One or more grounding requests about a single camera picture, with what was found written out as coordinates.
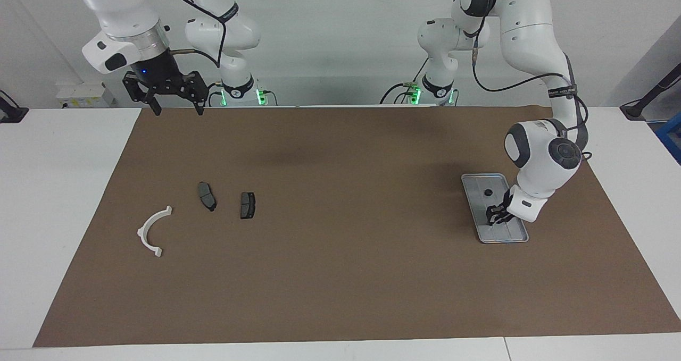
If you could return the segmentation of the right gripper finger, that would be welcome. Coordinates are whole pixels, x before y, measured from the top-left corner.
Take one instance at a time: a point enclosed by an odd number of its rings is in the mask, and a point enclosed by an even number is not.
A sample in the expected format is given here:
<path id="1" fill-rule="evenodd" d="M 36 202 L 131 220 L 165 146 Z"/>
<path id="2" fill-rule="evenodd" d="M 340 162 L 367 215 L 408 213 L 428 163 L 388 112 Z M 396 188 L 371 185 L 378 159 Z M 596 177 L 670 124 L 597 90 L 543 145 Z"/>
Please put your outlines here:
<path id="1" fill-rule="evenodd" d="M 192 102 L 197 114 L 202 116 L 209 97 L 209 88 L 200 73 L 192 71 L 180 76 L 178 96 Z"/>
<path id="2" fill-rule="evenodd" d="M 160 116 L 162 107 L 155 98 L 154 89 L 143 89 L 143 83 L 134 72 L 126 72 L 122 78 L 122 84 L 133 102 L 143 103 L 150 107 L 151 111 Z"/>

